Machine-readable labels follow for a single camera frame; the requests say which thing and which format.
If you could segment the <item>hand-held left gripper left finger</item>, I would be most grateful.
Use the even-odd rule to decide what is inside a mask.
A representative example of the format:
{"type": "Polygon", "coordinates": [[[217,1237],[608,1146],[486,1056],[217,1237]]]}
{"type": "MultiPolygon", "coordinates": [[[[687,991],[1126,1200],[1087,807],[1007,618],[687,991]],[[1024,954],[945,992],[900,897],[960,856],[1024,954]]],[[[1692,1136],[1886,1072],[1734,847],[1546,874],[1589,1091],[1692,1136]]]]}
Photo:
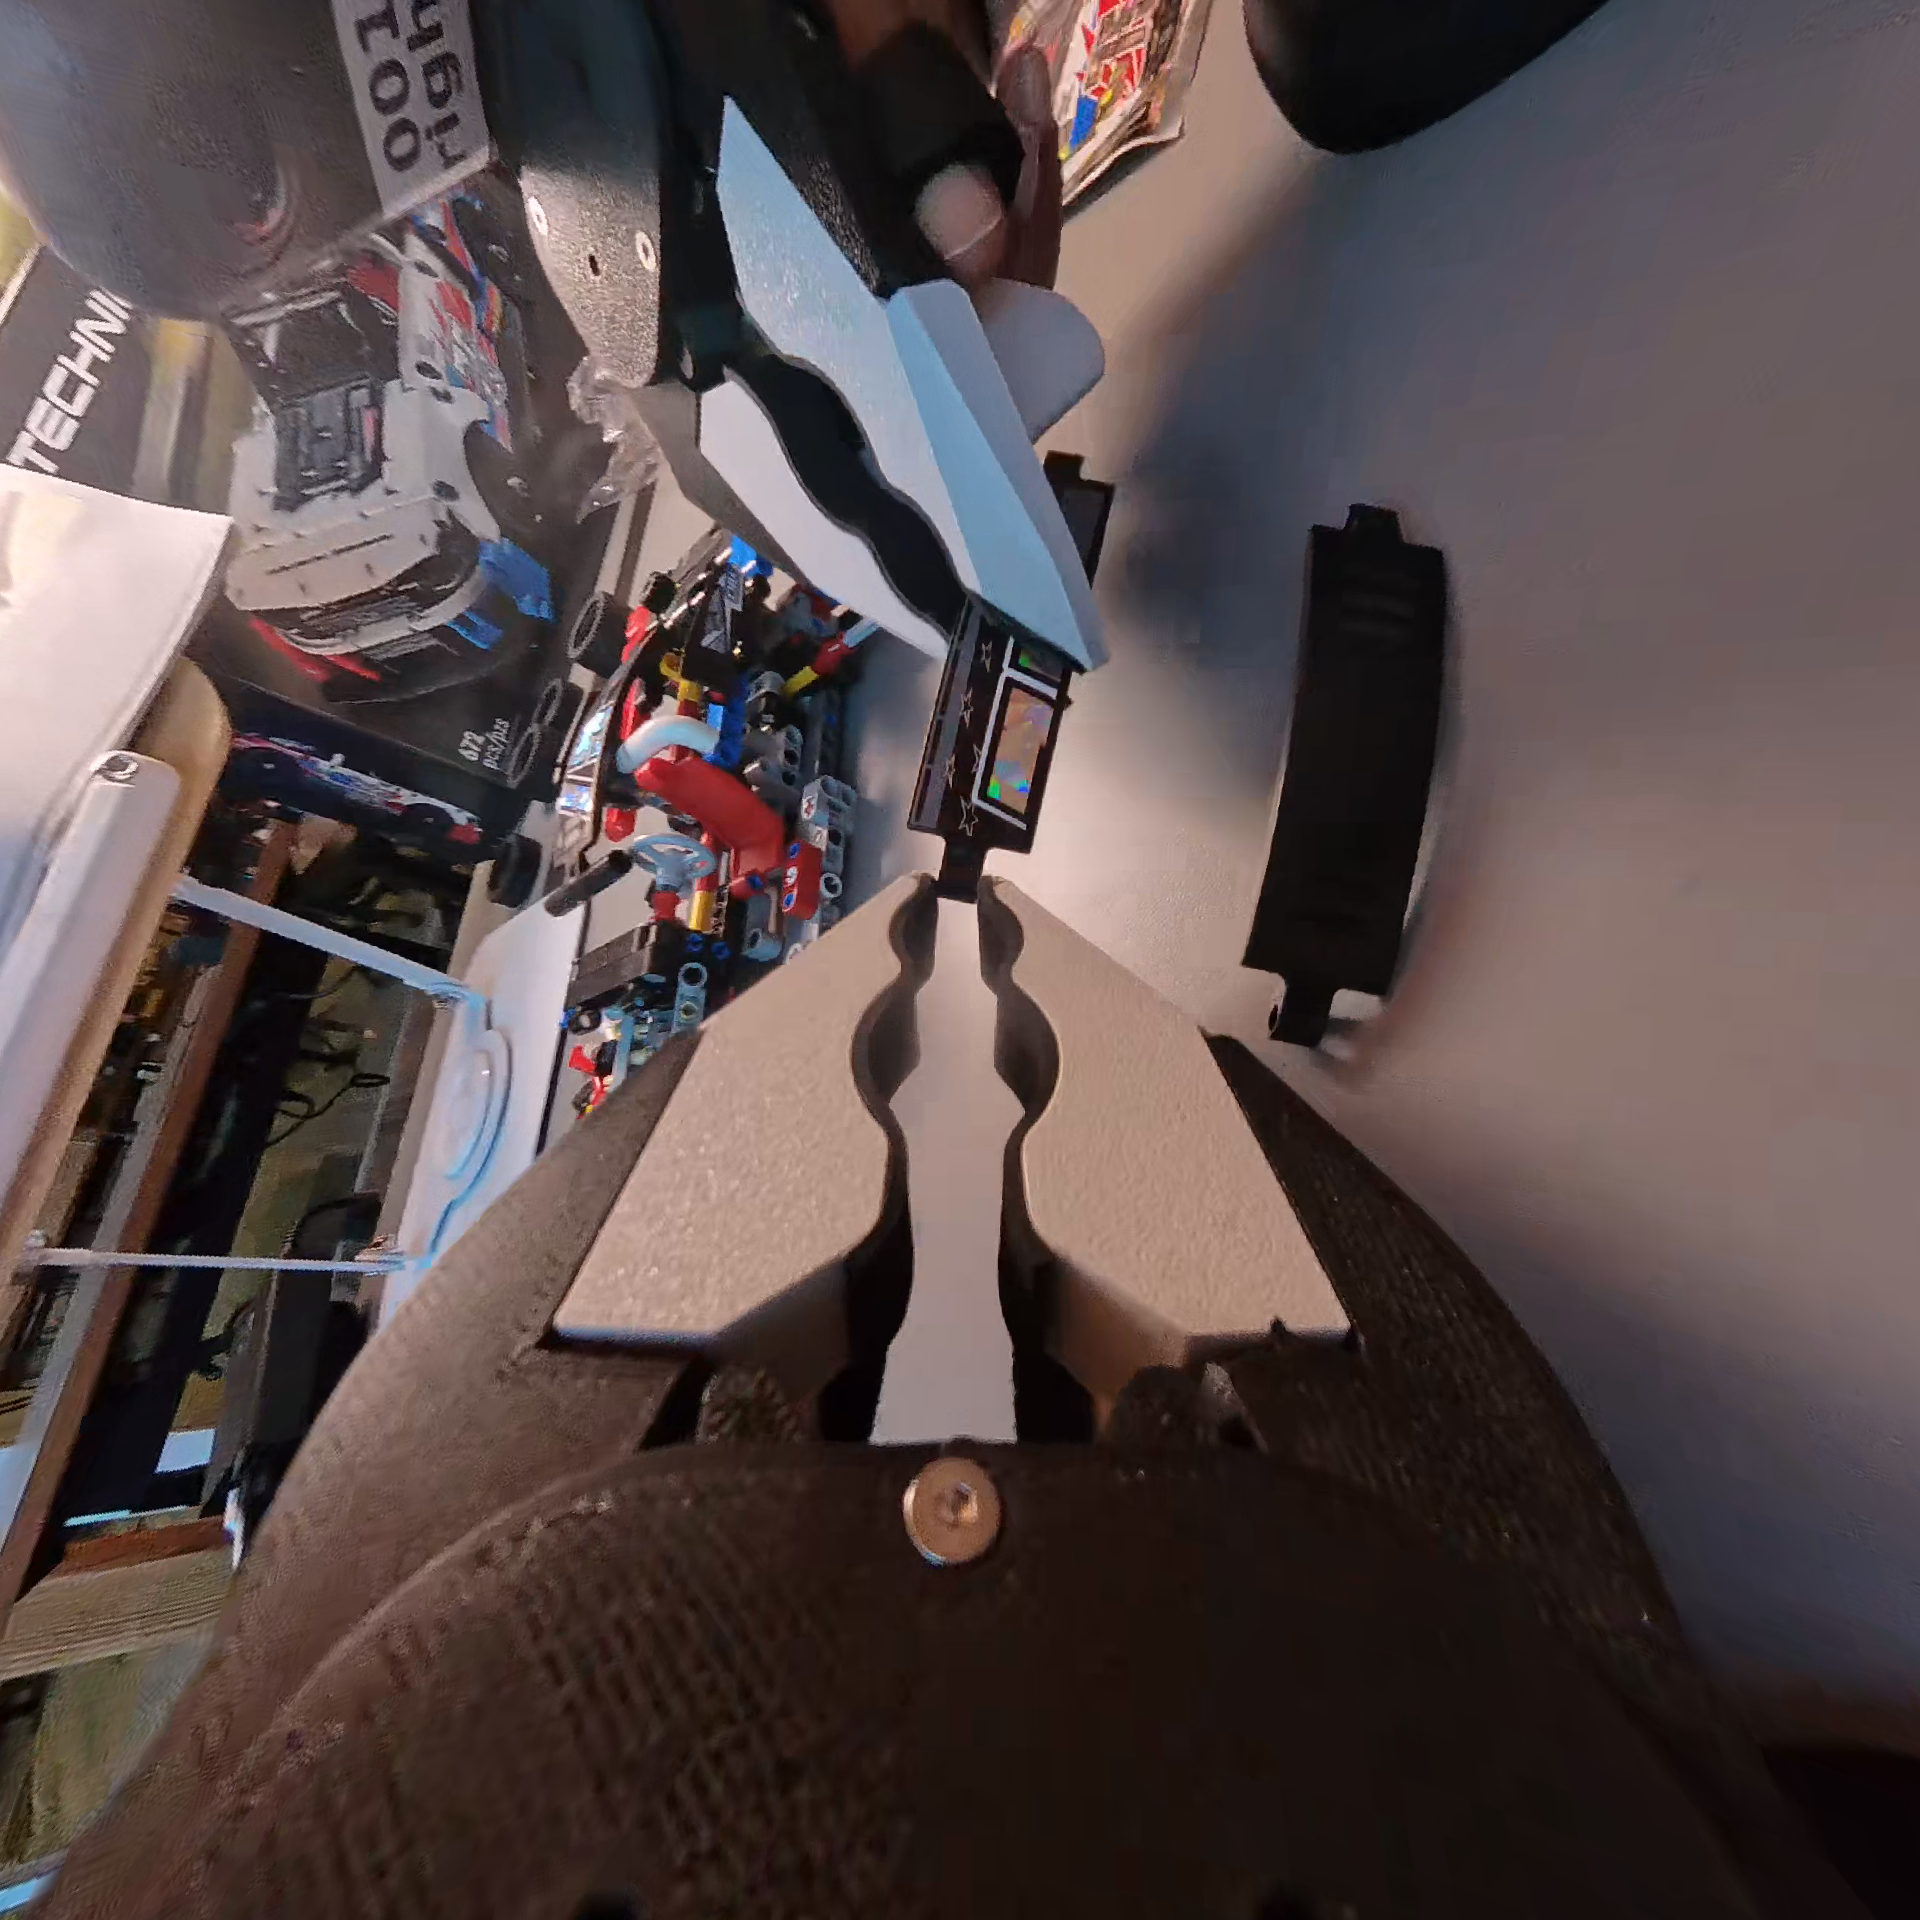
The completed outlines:
{"type": "Polygon", "coordinates": [[[767,1374],[823,1433],[873,1431],[912,1288],[894,1106],[937,919],[903,877],[700,1030],[559,1341],[767,1374]]]}

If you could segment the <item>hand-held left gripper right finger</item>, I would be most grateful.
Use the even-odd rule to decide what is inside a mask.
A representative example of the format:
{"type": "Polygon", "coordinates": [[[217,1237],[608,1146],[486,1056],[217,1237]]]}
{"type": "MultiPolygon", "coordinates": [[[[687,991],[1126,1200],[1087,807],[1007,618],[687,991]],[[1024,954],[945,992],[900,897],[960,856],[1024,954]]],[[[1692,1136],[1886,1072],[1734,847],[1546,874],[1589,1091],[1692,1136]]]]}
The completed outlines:
{"type": "Polygon", "coordinates": [[[1015,1429],[1095,1433],[1142,1373],[1350,1318],[1208,1039],[1005,879],[976,897],[1000,1162],[1015,1429]]]}

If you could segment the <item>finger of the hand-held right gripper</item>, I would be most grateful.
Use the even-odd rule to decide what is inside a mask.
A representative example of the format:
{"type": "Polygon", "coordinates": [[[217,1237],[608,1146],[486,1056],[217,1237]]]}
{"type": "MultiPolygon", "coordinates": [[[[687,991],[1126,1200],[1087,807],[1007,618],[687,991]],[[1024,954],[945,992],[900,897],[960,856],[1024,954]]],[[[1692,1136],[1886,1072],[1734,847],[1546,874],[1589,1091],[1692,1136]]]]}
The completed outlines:
{"type": "Polygon", "coordinates": [[[783,573],[924,657],[945,657],[966,603],[927,518],[878,470],[817,376],[655,386],[655,442],[682,497],[783,573]]]}
{"type": "Polygon", "coordinates": [[[940,537],[968,607],[1102,665],[1106,635],[1016,386],[999,349],[1025,353],[1025,389],[1062,376],[1072,406],[1103,371],[1072,303],[1000,281],[991,318],[950,280],[878,295],[737,103],[724,102],[716,200],[735,295],[767,350],[729,376],[815,376],[847,406],[879,473],[940,537]]]}

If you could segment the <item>black curved lego panel with stickers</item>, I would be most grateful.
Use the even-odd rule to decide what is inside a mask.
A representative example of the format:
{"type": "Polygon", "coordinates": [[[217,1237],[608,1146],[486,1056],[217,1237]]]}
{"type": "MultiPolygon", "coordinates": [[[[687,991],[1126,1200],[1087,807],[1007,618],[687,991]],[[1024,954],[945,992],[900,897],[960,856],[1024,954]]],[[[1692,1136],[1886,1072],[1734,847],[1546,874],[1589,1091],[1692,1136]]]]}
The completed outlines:
{"type": "Polygon", "coordinates": [[[1078,667],[968,607],[927,720],[906,824],[943,843],[937,891],[972,903],[994,850],[1033,848],[1078,667]]]}

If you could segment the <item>lego sticker sheet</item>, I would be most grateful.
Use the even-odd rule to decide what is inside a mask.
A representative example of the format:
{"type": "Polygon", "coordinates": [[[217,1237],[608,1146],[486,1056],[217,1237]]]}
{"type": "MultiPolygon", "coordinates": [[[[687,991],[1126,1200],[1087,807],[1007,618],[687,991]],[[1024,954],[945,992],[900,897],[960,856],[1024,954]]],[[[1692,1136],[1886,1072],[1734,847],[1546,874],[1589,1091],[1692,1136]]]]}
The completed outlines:
{"type": "Polygon", "coordinates": [[[1037,47],[1061,134],[1062,203],[1184,131],[1212,3],[989,3],[994,51],[1037,47]]]}

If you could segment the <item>lego race car model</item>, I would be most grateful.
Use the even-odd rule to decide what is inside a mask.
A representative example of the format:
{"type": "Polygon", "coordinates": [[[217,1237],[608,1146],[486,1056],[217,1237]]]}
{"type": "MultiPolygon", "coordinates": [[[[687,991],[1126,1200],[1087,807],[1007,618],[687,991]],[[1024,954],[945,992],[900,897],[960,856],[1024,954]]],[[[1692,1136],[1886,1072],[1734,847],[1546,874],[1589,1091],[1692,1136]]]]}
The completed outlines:
{"type": "Polygon", "coordinates": [[[599,1109],[845,913],[856,790],[847,689],[873,624],[737,536],[711,536],[628,607],[617,672],[559,768],[550,914],[641,881],[636,926],[588,943],[567,989],[572,1114],[599,1109]]]}

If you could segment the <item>lego set box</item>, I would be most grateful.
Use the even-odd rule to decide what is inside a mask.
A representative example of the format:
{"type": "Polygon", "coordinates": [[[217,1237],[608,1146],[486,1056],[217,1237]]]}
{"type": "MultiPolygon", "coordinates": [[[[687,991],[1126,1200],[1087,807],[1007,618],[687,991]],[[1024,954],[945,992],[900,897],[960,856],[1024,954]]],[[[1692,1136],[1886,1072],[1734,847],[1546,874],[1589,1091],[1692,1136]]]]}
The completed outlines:
{"type": "Polygon", "coordinates": [[[462,871],[553,799],[585,702],[564,639],[617,504],[581,360],[496,176],[222,327],[138,313],[5,207],[5,457],[231,519],[188,646],[224,792],[462,871]]]}

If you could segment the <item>plain black curved lego panel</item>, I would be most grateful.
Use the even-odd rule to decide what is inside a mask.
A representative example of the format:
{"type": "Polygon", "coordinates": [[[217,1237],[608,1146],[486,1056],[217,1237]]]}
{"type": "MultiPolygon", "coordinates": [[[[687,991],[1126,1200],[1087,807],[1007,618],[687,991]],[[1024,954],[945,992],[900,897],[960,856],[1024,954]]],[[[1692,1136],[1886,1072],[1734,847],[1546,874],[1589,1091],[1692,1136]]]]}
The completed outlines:
{"type": "Polygon", "coordinates": [[[1393,991],[1423,847],[1448,651],[1445,557],[1354,504],[1306,537],[1276,824],[1240,965],[1276,1042],[1317,1049],[1344,992],[1393,991]]]}

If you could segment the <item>person's right hand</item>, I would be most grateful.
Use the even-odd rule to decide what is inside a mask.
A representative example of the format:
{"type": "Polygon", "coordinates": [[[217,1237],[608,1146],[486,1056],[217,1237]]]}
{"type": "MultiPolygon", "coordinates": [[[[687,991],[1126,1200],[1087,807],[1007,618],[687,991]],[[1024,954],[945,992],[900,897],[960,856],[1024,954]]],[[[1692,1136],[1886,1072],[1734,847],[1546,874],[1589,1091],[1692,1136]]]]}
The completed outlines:
{"type": "Polygon", "coordinates": [[[1016,189],[958,162],[918,192],[918,226],[950,277],[976,290],[994,280],[1053,289],[1064,226],[1061,131],[1041,49],[1016,47],[994,66],[991,95],[1018,131],[1016,189]]]}

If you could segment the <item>white rounded board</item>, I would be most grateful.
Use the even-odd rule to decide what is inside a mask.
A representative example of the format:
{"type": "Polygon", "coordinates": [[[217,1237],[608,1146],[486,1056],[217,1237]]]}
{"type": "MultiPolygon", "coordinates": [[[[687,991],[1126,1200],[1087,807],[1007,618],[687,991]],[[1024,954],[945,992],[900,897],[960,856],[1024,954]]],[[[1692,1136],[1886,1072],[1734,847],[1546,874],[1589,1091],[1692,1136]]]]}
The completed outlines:
{"type": "Polygon", "coordinates": [[[448,1040],[426,1080],[422,1138],[382,1286],[385,1328],[448,1249],[516,1184],[541,1150],[556,1091],[569,981],[588,913],[530,905],[508,917],[460,973],[448,1040]]]}

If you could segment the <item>white paper booklet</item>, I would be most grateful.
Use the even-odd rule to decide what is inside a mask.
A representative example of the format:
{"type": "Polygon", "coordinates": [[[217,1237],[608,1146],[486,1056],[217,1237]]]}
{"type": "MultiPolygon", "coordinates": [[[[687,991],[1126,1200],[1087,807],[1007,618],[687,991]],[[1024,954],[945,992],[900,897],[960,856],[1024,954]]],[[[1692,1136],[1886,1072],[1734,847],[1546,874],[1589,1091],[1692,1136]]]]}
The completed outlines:
{"type": "Polygon", "coordinates": [[[222,583],[232,521],[1,470],[1,928],[222,583]]]}

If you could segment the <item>black rounded case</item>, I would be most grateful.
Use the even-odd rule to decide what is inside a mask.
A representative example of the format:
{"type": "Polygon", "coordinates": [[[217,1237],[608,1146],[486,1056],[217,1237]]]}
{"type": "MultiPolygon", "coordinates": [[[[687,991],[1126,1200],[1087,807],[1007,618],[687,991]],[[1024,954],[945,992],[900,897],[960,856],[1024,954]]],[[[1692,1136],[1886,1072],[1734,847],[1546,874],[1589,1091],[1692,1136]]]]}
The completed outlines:
{"type": "Polygon", "coordinates": [[[1255,71],[1321,154],[1373,154],[1513,80],[1600,3],[1246,3],[1255,71]]]}

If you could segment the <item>wooden shelf frame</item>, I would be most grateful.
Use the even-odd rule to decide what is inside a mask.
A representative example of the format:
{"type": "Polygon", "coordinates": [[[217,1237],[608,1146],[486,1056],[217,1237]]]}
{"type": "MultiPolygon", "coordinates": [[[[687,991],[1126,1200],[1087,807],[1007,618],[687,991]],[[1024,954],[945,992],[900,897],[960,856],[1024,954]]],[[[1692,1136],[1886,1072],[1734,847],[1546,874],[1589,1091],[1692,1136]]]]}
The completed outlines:
{"type": "Polygon", "coordinates": [[[178,794],[160,825],[158,848],[134,856],[127,922],[114,934],[103,979],[79,1008],[52,1106],[31,1133],[22,1198],[9,1198],[5,1208],[5,1229],[20,1237],[50,1218],[61,1166],[84,1129],[84,1109],[109,1063],[112,1037],[138,992],[141,970],[160,957],[169,923],[199,914],[225,928],[224,959],[181,1000],[175,1031],[160,1059],[160,1081],[138,1101],[145,1118],[117,1163],[118,1186],[104,1200],[100,1232],[106,1246],[89,1265],[81,1253],[54,1255],[52,1246],[41,1249],[52,1266],[73,1275],[74,1288],[5,1462],[6,1686],[164,1640],[164,1630],[145,1624],[158,1610],[154,1600],[106,1599],[104,1579],[127,1583],[138,1565],[127,1558],[114,1565],[100,1558],[63,1565],[57,1507],[89,1411],[114,1368],[137,1282],[158,1274],[152,1265],[134,1266],[134,1257],[149,1253],[160,1203],[175,1178],[184,1135],[260,944],[258,913],[274,903],[293,847],[286,832],[269,832],[246,891],[204,888],[193,901],[181,899],[184,856],[204,829],[229,747],[231,725],[220,690],[193,663],[175,665],[132,736],[132,755],[170,770],[178,794]]]}

